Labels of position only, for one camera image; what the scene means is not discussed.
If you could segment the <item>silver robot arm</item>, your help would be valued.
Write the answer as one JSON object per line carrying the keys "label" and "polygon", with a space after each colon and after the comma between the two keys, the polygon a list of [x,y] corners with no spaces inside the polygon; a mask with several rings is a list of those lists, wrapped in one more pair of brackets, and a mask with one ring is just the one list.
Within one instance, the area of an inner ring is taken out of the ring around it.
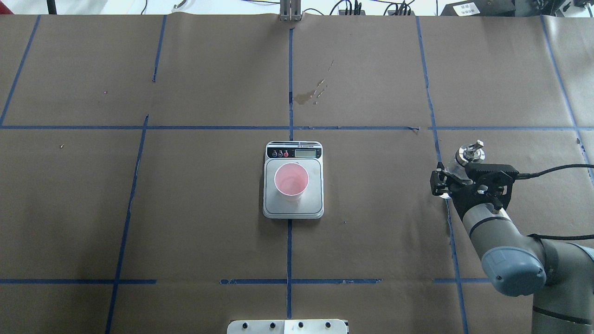
{"label": "silver robot arm", "polygon": [[429,183],[447,194],[494,289],[505,296],[533,296],[533,334],[593,332],[593,249],[580,236],[523,235],[506,209],[516,180],[540,177],[511,165],[468,163],[452,173],[439,162]]}

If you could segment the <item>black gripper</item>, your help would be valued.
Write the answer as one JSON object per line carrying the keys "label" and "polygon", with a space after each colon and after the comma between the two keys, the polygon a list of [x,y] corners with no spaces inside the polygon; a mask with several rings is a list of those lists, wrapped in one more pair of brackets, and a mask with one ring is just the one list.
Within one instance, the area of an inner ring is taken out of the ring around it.
{"label": "black gripper", "polygon": [[465,173],[465,179],[452,173],[444,174],[443,163],[437,163],[430,175],[432,195],[449,194],[459,218],[463,218],[471,208],[481,204],[490,203],[495,211],[508,208],[513,184],[519,175],[515,167],[505,164],[473,163],[465,167]]}

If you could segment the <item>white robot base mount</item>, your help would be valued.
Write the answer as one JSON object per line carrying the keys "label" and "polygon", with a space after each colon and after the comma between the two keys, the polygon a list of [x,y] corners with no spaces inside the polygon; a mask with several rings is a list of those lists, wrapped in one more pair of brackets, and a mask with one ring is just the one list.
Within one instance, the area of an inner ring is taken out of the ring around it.
{"label": "white robot base mount", "polygon": [[278,319],[232,321],[227,334],[349,334],[341,319]]}

